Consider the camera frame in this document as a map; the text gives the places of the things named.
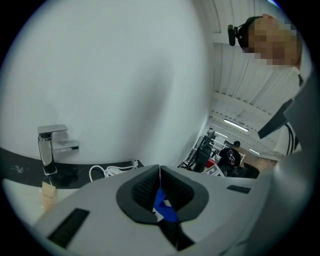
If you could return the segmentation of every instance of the chrome faucet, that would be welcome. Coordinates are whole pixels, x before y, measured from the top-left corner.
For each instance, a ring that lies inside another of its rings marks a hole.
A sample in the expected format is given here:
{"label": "chrome faucet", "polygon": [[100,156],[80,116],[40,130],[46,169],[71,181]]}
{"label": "chrome faucet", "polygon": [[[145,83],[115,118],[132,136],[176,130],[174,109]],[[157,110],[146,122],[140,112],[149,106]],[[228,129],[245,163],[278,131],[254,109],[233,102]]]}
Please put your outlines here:
{"label": "chrome faucet", "polygon": [[43,171],[46,176],[56,174],[58,172],[53,153],[67,152],[79,149],[79,142],[76,140],[60,142],[52,141],[52,133],[66,130],[68,130],[68,128],[64,124],[38,127],[38,145],[41,160],[43,163]]}

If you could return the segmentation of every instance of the charging cable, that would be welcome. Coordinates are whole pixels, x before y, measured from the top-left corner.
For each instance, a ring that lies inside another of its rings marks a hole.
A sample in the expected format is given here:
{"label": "charging cable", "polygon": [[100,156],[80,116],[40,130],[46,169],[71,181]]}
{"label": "charging cable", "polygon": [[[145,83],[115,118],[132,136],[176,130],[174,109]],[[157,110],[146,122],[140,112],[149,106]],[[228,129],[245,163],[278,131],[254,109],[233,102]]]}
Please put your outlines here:
{"label": "charging cable", "polygon": [[131,171],[133,169],[137,169],[138,168],[138,161],[137,160],[136,161],[132,161],[132,166],[127,166],[127,167],[108,166],[106,169],[103,169],[100,165],[94,165],[89,170],[89,178],[90,178],[91,182],[93,182],[92,177],[91,177],[91,171],[94,168],[101,169],[103,174],[104,174],[104,177],[108,178],[110,176],[121,174],[121,173],[126,172],[126,171]]}

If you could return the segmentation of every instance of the person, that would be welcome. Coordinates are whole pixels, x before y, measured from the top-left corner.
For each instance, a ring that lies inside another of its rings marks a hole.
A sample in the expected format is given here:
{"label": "person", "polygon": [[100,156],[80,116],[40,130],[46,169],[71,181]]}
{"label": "person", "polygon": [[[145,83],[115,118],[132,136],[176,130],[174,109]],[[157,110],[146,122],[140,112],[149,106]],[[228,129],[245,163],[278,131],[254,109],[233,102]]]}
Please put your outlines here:
{"label": "person", "polygon": [[224,148],[220,151],[219,156],[221,157],[218,162],[218,166],[225,170],[231,171],[233,168],[240,166],[241,156],[237,149],[240,147],[240,141],[235,141],[232,148]]}
{"label": "person", "polygon": [[[253,16],[239,27],[229,25],[229,43],[235,45],[237,38],[245,53],[252,53],[255,57],[266,60],[267,65],[277,65],[291,68],[298,74],[301,87],[312,72],[312,61],[309,50],[302,36],[295,34],[279,24],[276,17],[263,14]],[[292,128],[287,123],[280,128],[280,136],[273,150],[278,158],[301,150],[301,145]]]}

